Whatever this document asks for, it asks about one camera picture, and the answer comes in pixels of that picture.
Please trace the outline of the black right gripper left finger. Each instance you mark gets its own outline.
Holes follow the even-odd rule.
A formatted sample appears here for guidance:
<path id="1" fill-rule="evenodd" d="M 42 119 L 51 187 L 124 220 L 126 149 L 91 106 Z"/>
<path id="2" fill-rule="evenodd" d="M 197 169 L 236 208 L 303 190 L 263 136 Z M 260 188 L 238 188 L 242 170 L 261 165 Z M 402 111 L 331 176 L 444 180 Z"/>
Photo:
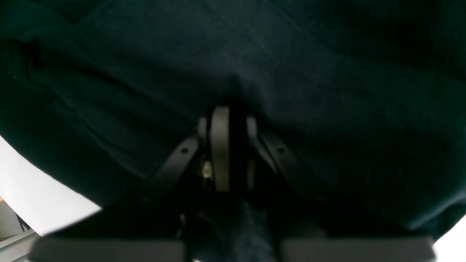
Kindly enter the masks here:
<path id="1" fill-rule="evenodd" d="M 97 214 L 33 245 L 31 262 L 227 262 L 205 215 L 231 191 L 230 110 L 199 119 L 143 184 Z"/>

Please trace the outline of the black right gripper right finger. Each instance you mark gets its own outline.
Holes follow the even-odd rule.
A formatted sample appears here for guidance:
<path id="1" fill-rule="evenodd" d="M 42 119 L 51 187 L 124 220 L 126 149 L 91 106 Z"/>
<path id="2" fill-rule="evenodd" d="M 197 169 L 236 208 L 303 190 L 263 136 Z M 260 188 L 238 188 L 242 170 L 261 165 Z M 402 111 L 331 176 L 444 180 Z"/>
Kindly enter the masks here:
<path id="1" fill-rule="evenodd" d="M 247 116 L 262 167 L 248 187 L 267 213 L 280 262 L 434 262 L 429 235 L 410 233 L 329 187 L 271 131 Z"/>

